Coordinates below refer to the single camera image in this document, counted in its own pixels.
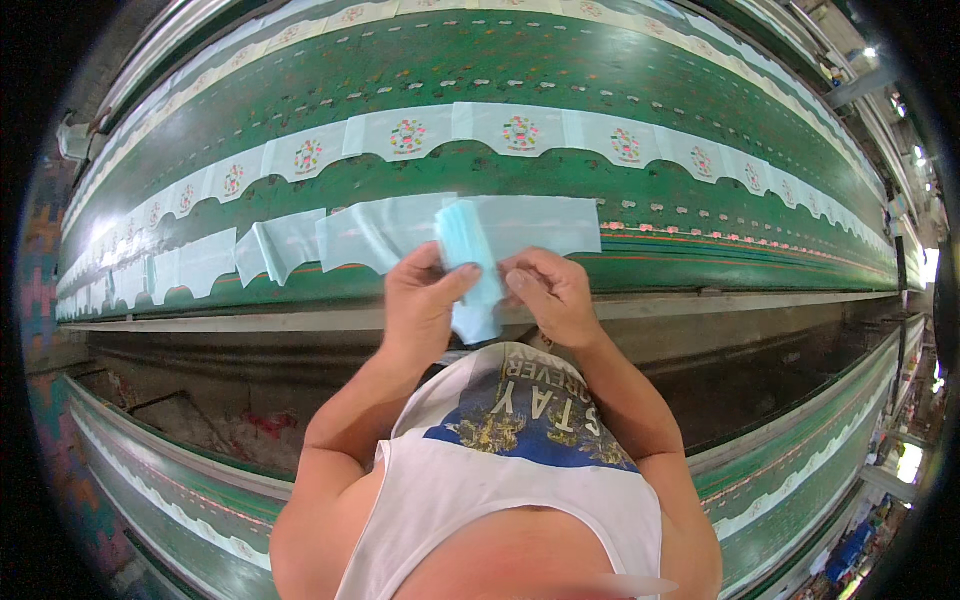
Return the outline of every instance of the person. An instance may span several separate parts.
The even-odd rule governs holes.
[[[270,541],[284,600],[717,597],[680,428],[598,322],[586,271],[537,248],[500,269],[582,374],[506,342],[418,388],[480,271],[443,275],[436,242],[406,256],[379,350],[307,428]]]

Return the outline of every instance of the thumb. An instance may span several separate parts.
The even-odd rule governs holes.
[[[523,300],[535,317],[547,316],[560,303],[543,289],[539,281],[522,269],[513,269],[505,278],[507,286]]]
[[[443,279],[434,283],[431,287],[440,302],[452,304],[476,285],[482,274],[483,269],[478,265],[468,263],[446,274]]]

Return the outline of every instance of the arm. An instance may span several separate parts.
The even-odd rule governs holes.
[[[573,352],[603,417],[660,499],[661,577],[680,588],[671,600],[716,598],[720,544],[700,508],[684,440],[663,396],[620,352],[600,326],[587,272],[552,252],[531,248],[504,261],[511,293],[537,318],[540,330]]]
[[[270,537],[274,581],[286,600],[337,592],[368,517],[343,507],[371,497],[362,490],[373,482],[362,466],[446,350],[453,302],[480,277],[474,265],[443,276],[439,264],[436,243],[424,244],[387,274],[380,350],[307,426],[297,481]]]

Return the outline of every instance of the hand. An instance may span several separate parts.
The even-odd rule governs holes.
[[[410,252],[387,274],[386,327],[380,353],[405,368],[422,372],[446,351],[450,319],[457,301],[480,278],[481,269],[467,264],[446,275],[440,247],[427,242]]]
[[[511,296],[537,319],[540,331],[571,349],[587,348],[606,333],[593,313],[587,271],[543,248],[528,248],[500,263]]]

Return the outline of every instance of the clothing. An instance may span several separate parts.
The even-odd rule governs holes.
[[[616,573],[659,577],[660,504],[565,361],[508,342],[424,384],[380,442],[383,487],[337,600],[388,600],[443,540],[497,511],[583,521]]]

